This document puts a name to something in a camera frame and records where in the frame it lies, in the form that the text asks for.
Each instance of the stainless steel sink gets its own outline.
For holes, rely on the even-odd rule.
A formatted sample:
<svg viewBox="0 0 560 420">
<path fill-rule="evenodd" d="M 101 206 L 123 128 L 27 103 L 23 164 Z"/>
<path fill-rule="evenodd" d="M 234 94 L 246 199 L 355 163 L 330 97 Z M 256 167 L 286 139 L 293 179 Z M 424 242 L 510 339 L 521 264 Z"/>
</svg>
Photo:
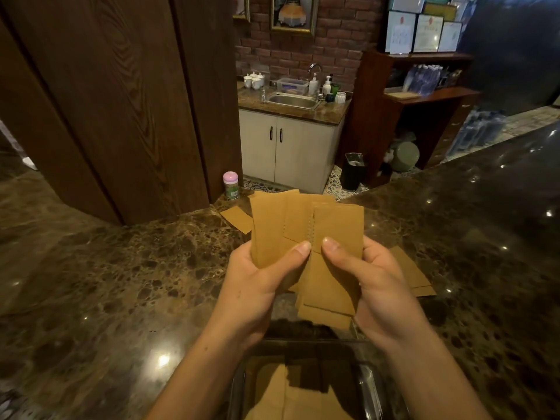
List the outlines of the stainless steel sink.
<svg viewBox="0 0 560 420">
<path fill-rule="evenodd" d="M 272 93 L 268 96 L 268 102 L 307 110 L 314 110 L 320 103 L 320 101 L 315 101 L 314 97 L 297 96 L 295 94 L 279 92 Z"/>
</svg>

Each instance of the dark marble counter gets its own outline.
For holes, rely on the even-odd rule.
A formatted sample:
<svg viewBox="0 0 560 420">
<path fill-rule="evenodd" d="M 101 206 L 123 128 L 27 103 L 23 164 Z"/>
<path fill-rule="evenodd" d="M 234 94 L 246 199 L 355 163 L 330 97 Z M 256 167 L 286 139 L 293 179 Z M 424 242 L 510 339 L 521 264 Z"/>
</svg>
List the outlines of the dark marble counter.
<svg viewBox="0 0 560 420">
<path fill-rule="evenodd" d="M 560 415 L 554 129 L 345 201 L 366 208 L 370 237 L 402 245 L 430 278 L 438 296 L 424 310 L 495 418 Z M 32 418 L 141 418 L 206 324 L 228 254 L 247 239 L 218 213 L 249 211 L 247 192 L 122 228 L 65 206 L 37 172 L 0 177 L 2 400 Z M 277 299 L 270 337 L 360 338 L 297 322 L 293 302 Z"/>
<path fill-rule="evenodd" d="M 273 93 L 274 91 L 273 88 L 269 88 L 267 89 L 267 94 Z M 350 100 L 344 105 L 322 102 L 315 110 L 306 110 L 299 107 L 277 105 L 274 103 L 262 103 L 259 94 L 259 91 L 247 89 L 245 87 L 238 90 L 237 103 L 239 104 L 239 108 L 283 116 L 285 118 L 303 119 L 318 124 L 337 126 L 348 111 L 348 106 L 350 106 Z"/>
</svg>

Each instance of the white cabinet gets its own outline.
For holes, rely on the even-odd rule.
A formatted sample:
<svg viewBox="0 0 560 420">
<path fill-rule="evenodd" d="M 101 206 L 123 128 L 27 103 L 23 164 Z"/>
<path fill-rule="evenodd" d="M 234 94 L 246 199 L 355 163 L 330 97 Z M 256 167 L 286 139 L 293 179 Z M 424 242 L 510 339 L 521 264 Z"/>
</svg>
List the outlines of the white cabinet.
<svg viewBox="0 0 560 420">
<path fill-rule="evenodd" d="M 276 116 L 239 110 L 243 173 L 274 181 Z"/>
<path fill-rule="evenodd" d="M 307 193 L 323 192 L 343 121 L 328 126 L 240 110 L 239 123 L 246 175 Z"/>
</svg>

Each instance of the soap dispenser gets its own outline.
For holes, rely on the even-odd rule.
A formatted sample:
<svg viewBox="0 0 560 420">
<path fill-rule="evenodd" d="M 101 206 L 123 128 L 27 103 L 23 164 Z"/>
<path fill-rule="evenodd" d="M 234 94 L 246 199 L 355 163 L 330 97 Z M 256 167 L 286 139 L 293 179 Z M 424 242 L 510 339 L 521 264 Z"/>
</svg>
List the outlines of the soap dispenser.
<svg viewBox="0 0 560 420">
<path fill-rule="evenodd" d="M 330 94 L 330 76 L 326 77 L 325 85 L 323 85 L 323 95 Z"/>
<path fill-rule="evenodd" d="M 313 74 L 313 79 L 309 82 L 309 95 L 314 96 L 318 90 L 319 83 L 317 81 L 317 74 Z"/>
</svg>

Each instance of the trash can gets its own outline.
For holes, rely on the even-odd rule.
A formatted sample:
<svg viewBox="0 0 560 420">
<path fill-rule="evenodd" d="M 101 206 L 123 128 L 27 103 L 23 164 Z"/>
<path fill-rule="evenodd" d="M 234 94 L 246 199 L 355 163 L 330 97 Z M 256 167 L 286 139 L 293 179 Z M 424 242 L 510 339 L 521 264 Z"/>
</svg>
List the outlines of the trash can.
<svg viewBox="0 0 560 420">
<path fill-rule="evenodd" d="M 358 190 L 366 175 L 366 163 L 361 153 L 347 153 L 344 155 L 344 165 L 340 174 L 340 185 L 344 190 Z"/>
</svg>

